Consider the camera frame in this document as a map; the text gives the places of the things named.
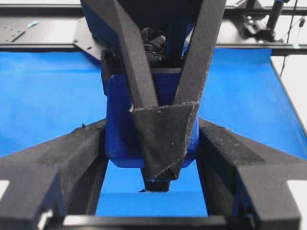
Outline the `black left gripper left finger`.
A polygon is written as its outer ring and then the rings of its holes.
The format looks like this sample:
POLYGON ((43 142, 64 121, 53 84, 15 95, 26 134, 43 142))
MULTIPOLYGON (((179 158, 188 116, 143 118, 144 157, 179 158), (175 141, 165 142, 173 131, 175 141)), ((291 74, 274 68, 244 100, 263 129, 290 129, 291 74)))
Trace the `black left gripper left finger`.
POLYGON ((2 157, 1 229, 36 230, 46 212, 93 215, 108 163, 105 128, 101 120, 2 157))

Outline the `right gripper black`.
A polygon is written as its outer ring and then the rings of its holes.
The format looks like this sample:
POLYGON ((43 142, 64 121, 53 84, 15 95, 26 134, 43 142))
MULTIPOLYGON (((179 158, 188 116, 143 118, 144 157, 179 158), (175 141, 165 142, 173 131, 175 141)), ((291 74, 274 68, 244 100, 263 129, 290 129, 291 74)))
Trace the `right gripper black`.
POLYGON ((106 93, 112 75, 123 74, 126 79, 129 112, 144 160, 140 170, 145 189, 167 192, 170 180, 179 177, 187 153, 225 1, 204 0, 195 26, 173 24, 141 31, 118 0, 83 0, 81 4, 92 35, 108 47, 102 52, 106 93), (180 68, 184 58, 172 104, 160 105, 150 67, 180 68))

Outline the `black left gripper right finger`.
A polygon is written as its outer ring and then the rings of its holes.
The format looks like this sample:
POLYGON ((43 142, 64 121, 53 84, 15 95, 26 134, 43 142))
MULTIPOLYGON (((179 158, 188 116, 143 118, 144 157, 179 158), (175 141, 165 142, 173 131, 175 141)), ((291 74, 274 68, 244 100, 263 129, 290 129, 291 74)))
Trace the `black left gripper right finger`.
POLYGON ((307 162, 204 119, 197 167, 209 215, 254 230, 307 227, 307 162))

